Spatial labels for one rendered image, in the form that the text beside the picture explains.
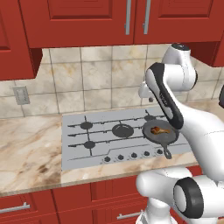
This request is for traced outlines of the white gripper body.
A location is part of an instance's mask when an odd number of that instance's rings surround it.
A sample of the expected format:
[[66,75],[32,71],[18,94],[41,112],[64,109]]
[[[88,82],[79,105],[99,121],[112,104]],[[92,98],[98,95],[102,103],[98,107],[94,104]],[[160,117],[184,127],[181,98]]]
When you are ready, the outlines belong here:
[[154,94],[151,92],[151,90],[148,88],[145,81],[142,82],[140,88],[138,89],[138,95],[140,98],[153,98]]

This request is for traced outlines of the brown cooked chicken piece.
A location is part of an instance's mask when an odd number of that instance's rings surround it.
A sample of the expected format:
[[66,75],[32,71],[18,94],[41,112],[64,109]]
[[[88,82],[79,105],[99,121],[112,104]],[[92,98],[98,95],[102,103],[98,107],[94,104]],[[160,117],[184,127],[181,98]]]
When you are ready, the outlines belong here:
[[152,127],[150,129],[150,132],[153,135],[169,134],[170,133],[170,131],[168,129],[162,129],[162,128],[159,128],[158,126]]

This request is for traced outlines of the black cast iron skillet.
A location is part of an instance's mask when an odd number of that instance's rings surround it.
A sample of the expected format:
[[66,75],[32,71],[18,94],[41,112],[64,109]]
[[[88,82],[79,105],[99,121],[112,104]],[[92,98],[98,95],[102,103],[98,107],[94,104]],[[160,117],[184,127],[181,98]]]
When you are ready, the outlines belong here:
[[[169,134],[153,135],[151,128],[158,126],[159,128],[169,130]],[[168,145],[175,143],[179,138],[179,132],[175,130],[167,121],[150,120],[143,125],[143,136],[154,144],[160,144],[164,148],[164,155],[167,159],[172,158],[172,154],[168,150]]]

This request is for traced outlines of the black rounded object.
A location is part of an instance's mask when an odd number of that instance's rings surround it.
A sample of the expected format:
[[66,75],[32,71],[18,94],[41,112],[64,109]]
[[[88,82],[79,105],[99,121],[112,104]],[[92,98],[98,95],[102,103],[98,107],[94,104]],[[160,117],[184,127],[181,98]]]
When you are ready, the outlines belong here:
[[222,86],[222,89],[220,91],[219,105],[224,109],[224,85]]

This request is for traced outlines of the grey gas hob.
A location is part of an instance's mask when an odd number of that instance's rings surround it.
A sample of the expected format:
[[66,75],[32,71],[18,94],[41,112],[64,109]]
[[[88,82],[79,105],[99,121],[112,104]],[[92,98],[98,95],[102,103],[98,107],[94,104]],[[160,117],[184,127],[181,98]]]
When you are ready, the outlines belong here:
[[[163,147],[145,138],[142,132],[143,125],[150,120],[167,121],[159,107],[64,115],[61,169],[66,171],[162,157]],[[158,149],[163,151],[162,155],[157,154]],[[178,140],[169,144],[168,150],[176,155],[190,151],[191,147],[179,133]],[[150,153],[148,157],[144,156],[145,151]],[[133,152],[137,158],[131,158]],[[111,158],[108,163],[104,162],[106,156]]]

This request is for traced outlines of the red drawer front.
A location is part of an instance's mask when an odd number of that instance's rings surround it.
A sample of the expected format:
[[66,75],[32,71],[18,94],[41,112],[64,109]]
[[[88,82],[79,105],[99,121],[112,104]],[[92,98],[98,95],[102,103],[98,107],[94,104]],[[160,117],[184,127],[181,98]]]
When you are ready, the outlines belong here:
[[0,224],[59,224],[50,190],[2,197],[0,209],[22,206],[24,202],[31,205],[31,208],[0,213]]
[[115,204],[105,205],[102,208],[93,211],[93,224],[135,224],[137,217],[118,220],[119,214],[137,213],[144,210],[147,205],[147,199],[129,199],[121,200]]
[[129,176],[91,183],[91,200],[118,200],[124,197],[129,199],[141,198],[137,191],[136,179],[137,176]]

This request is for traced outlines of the red base cupboard panel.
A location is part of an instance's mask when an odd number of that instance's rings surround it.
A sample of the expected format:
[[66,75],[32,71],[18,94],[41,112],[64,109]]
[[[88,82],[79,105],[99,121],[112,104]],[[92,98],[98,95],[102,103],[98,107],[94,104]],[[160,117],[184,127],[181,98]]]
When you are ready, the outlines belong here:
[[59,224],[93,224],[90,184],[52,190]]

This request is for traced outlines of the red wall cupboard door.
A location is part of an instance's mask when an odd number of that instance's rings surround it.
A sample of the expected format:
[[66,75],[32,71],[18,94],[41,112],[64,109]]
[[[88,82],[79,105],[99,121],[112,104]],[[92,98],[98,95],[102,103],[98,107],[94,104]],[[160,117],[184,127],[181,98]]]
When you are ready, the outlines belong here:
[[31,48],[121,46],[134,43],[136,0],[125,35],[126,0],[20,0]]
[[146,0],[136,0],[135,44],[219,41],[224,31],[224,0],[151,0],[144,35]]
[[0,0],[0,81],[34,77],[18,0]]

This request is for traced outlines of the grey wall socket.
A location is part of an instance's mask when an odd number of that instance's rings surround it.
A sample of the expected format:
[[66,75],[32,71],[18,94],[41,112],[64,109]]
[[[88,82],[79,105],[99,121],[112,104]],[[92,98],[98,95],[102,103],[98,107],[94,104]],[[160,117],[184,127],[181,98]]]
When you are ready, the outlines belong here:
[[14,87],[14,95],[18,105],[25,105],[30,103],[29,95],[26,87]]

